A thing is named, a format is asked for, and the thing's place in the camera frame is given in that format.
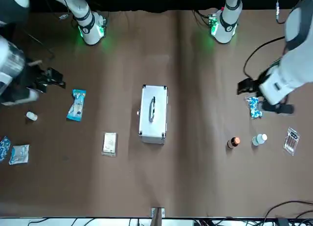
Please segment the white bottle cap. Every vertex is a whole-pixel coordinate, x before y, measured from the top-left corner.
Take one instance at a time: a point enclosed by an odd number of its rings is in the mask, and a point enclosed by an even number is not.
[[[267,140],[267,139],[268,139],[268,136],[267,136],[266,134],[263,134],[263,135],[262,135],[262,140],[265,141],[265,140]]]

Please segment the metal briefcase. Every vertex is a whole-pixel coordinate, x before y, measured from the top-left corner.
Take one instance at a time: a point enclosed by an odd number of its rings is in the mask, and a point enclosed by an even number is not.
[[[167,86],[142,86],[138,134],[143,142],[164,144],[167,102]]]

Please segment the plastic bottle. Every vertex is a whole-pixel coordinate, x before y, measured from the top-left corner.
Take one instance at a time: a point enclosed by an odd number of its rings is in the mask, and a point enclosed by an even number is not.
[[[240,144],[240,139],[239,139],[239,137],[233,137],[232,139],[230,139],[230,140],[227,142],[227,146],[228,146],[228,148],[230,148],[230,149],[233,149],[234,147],[237,147],[238,144]]]
[[[259,144],[264,144],[267,139],[268,136],[266,134],[258,134],[252,138],[252,143],[254,146],[258,146]]]
[[[38,118],[38,116],[32,112],[27,112],[26,117],[28,117],[30,120],[33,120],[33,121],[36,121]]]

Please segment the small white bottle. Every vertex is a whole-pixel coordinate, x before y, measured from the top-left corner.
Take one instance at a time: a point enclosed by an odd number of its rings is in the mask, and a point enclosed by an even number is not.
[[[252,138],[252,144],[258,146],[259,144],[264,144],[267,139],[268,136],[266,134],[258,134]]]
[[[38,116],[32,112],[27,112],[26,117],[28,117],[30,120],[33,120],[33,121],[36,121],[38,118]]]

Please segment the brown table surface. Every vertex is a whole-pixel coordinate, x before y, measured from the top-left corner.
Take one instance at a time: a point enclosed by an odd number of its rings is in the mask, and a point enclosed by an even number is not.
[[[0,136],[30,144],[27,164],[9,166],[8,155],[0,165],[1,215],[148,217],[151,206],[162,206],[168,217],[262,217],[280,202],[313,200],[313,85],[291,94],[294,115],[250,121],[244,95],[236,95],[242,67],[284,27],[274,10],[243,11],[239,23],[231,43],[220,45],[191,11],[110,13],[107,37],[87,46],[70,18],[31,14],[25,28],[56,58],[48,61],[49,53],[20,31],[15,43],[43,59],[43,68],[63,73],[67,88],[51,86],[36,102],[0,107]],[[247,71],[257,77],[283,46],[261,49]],[[142,84],[168,86],[164,146],[138,138]],[[87,90],[81,122],[66,120],[72,89]],[[36,122],[26,122],[28,110]],[[301,135],[294,157],[283,150],[288,126]],[[119,135],[115,158],[101,155],[104,132]],[[253,149],[258,133],[268,141]],[[233,136],[242,143],[229,152]],[[271,216],[304,209],[292,204]]]

